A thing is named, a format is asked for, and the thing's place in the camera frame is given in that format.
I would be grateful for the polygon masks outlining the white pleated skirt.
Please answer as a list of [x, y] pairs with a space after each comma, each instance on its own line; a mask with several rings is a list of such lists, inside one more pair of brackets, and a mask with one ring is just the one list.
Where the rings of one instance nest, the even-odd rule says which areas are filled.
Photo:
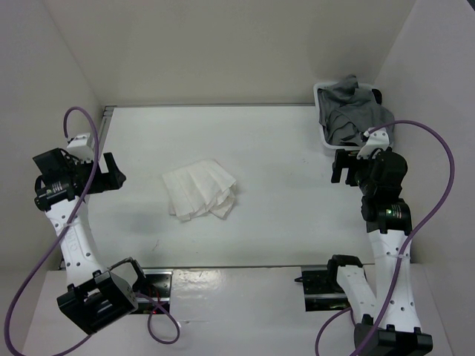
[[214, 159], [169, 171], [162, 178], [168, 213], [182, 222], [207, 214], [224, 220], [235, 204], [237, 180]]

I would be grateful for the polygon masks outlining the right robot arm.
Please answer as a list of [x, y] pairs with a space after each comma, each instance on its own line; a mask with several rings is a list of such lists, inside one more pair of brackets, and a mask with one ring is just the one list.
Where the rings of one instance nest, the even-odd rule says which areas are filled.
[[353, 339], [359, 355], [427, 355], [433, 338], [422, 331], [410, 278], [412, 231], [409, 206], [400, 198], [407, 173], [406, 160], [391, 149], [375, 149], [360, 158], [339, 149], [331, 181], [338, 183], [347, 169], [346, 184], [362, 192], [361, 215], [375, 259], [376, 286], [371, 288], [359, 258], [334, 255], [325, 283], [346, 294], [353, 312]]

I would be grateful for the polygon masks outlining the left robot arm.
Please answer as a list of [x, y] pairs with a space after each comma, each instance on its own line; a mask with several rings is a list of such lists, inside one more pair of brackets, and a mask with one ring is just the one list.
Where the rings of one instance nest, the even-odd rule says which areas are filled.
[[133, 270], [121, 278], [99, 261], [82, 193], [118, 190], [126, 180], [113, 154], [103, 157], [105, 173], [61, 148], [33, 158], [41, 172], [35, 182], [35, 204], [60, 237], [66, 265], [68, 290], [56, 301], [60, 311], [88, 335], [136, 311], [136, 296], [148, 286], [144, 274]]

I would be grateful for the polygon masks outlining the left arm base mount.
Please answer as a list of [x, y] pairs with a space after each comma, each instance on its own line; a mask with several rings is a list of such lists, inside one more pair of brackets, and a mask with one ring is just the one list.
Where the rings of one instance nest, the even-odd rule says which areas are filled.
[[[170, 296], [172, 285], [172, 270], [164, 269], [149, 269], [145, 272], [145, 284], [138, 286], [137, 291], [142, 294], [151, 297], [155, 302], [160, 302], [162, 307], [169, 312], [170, 311]], [[147, 299], [137, 298], [138, 309], [133, 311], [132, 314], [150, 314], [154, 305], [148, 302]]]

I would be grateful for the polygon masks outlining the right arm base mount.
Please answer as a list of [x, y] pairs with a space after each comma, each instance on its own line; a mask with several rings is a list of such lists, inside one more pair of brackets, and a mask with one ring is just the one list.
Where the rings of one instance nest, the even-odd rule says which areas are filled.
[[302, 267], [295, 282], [301, 284], [307, 312], [339, 311], [350, 306], [346, 294], [328, 280], [325, 266]]

